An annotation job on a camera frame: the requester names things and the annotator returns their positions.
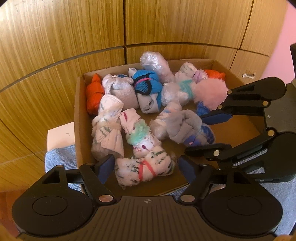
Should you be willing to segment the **pink fluffy blue sock bundle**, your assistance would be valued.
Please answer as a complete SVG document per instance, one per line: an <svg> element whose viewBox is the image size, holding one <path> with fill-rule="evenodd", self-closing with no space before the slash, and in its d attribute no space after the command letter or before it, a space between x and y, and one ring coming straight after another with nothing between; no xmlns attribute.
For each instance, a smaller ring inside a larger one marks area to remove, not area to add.
<svg viewBox="0 0 296 241"><path fill-rule="evenodd" d="M228 88L225 82L217 78L203 79L193 85L193 101L197 105L198 116L209 114L227 97Z"/></svg>

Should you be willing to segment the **white leaf-print sock bundle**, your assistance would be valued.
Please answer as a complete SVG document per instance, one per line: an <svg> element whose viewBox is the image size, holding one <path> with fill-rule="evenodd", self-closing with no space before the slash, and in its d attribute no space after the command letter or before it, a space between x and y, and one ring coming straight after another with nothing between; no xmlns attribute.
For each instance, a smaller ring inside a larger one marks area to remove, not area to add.
<svg viewBox="0 0 296 241"><path fill-rule="evenodd" d="M143 158L116 159L114 171L119 186L125 189L158 176L169 176L175 165L175 160L161 146L155 146Z"/></svg>

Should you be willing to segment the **grey purple sock bundle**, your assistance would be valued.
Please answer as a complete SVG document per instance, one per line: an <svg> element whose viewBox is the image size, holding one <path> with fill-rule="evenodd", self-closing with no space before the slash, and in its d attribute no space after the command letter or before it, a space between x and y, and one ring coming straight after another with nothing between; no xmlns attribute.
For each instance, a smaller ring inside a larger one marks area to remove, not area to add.
<svg viewBox="0 0 296 241"><path fill-rule="evenodd" d="M169 138L187 147L202 146L215 143L215 135L210 126L192 110L184 109L172 113L166 119Z"/></svg>

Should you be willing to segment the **white zigzag sock bundle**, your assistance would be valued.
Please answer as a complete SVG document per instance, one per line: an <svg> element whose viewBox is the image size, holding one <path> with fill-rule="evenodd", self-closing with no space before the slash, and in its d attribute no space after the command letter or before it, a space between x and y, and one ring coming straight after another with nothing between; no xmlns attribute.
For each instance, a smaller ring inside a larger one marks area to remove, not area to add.
<svg viewBox="0 0 296 241"><path fill-rule="evenodd" d="M124 103L111 94L105 94L98 109L98 115L92 120L93 157L99 161L108 154L115 158L124 157L123 139L119 116Z"/></svg>

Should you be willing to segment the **white teal fluffy sock bundle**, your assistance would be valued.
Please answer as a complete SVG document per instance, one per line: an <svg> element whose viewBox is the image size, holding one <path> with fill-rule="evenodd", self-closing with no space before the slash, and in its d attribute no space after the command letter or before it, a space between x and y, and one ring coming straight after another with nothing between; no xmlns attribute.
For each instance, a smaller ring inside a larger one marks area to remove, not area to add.
<svg viewBox="0 0 296 241"><path fill-rule="evenodd" d="M170 102L179 103L181 106L188 104L194 98L193 84L191 79L165 83L161 92L162 105L167 106Z"/></svg>

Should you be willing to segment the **orange sock bundle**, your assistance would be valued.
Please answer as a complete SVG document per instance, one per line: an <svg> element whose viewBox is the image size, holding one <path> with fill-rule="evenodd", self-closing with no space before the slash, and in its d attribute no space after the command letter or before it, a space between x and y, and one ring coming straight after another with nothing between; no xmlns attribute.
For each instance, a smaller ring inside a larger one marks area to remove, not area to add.
<svg viewBox="0 0 296 241"><path fill-rule="evenodd" d="M219 72L213 69L206 69L204 71L207 74L208 78L216 78L222 81L226 80L226 74L224 72Z"/></svg>
<svg viewBox="0 0 296 241"><path fill-rule="evenodd" d="M91 83L87 85L85 95L88 113L91 115L97 115L100 101L104 96L102 80L97 73L93 75Z"/></svg>

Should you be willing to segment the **white lilac sock bundle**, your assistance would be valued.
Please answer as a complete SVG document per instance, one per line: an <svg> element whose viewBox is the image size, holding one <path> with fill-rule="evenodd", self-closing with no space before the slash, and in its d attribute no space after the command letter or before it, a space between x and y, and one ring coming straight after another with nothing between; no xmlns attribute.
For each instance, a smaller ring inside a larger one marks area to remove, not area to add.
<svg viewBox="0 0 296 241"><path fill-rule="evenodd" d="M192 80L199 83L203 79L208 79L208 74L203 69L197 69L192 63L184 63L178 72L175 73L175 81L181 82L185 80Z"/></svg>

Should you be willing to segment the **white green-band spotted sock bundle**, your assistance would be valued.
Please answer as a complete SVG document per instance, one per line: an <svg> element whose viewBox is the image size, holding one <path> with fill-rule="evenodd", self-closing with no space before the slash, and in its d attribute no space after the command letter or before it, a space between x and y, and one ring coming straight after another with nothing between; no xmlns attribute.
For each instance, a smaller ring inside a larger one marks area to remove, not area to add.
<svg viewBox="0 0 296 241"><path fill-rule="evenodd" d="M126 141L132 145L133 155L137 159L145 157L155 146L162 144L134 108L122 111L119 119Z"/></svg>

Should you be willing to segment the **blue grey sock bundle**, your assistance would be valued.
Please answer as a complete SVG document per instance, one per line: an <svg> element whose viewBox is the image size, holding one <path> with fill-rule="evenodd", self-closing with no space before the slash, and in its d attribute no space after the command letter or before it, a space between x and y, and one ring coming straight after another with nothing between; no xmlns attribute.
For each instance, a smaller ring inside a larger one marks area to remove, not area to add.
<svg viewBox="0 0 296 241"><path fill-rule="evenodd" d="M129 68L128 76L133 80L133 87L142 113L159 113L163 85L156 72Z"/></svg>

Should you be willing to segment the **pale translucent sock bundle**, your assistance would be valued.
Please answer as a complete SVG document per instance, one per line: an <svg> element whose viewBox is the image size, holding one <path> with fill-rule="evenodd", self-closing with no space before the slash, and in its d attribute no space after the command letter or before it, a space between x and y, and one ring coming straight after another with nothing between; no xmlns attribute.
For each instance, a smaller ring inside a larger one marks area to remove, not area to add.
<svg viewBox="0 0 296 241"><path fill-rule="evenodd" d="M140 57L140 64L145 70L156 72L161 83L175 82L168 61L159 52L144 52Z"/></svg>

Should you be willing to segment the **pale pink white sock bundle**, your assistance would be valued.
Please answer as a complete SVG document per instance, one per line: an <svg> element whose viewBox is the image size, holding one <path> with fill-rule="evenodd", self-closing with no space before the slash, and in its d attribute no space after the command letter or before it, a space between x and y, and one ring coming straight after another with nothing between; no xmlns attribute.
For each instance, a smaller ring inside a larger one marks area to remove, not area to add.
<svg viewBox="0 0 296 241"><path fill-rule="evenodd" d="M154 134L154 136L163 141L168 138L167 125L165 119L170 116L172 113L181 111L182 106L177 102L169 102L163 111L149 123L149 127Z"/></svg>

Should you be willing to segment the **blue towel mat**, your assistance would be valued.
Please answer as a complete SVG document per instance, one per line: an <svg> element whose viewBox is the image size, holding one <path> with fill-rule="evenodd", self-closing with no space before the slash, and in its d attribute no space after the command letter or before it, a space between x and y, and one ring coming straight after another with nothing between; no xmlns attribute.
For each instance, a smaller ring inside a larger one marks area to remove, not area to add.
<svg viewBox="0 0 296 241"><path fill-rule="evenodd" d="M74 145L52 149L46 153L45 172L57 165L63 165L66 170L78 168ZM295 179L283 183L263 183L262 186L281 203L283 208L283 216L275 232L276 235L288 235L295 225Z"/></svg>

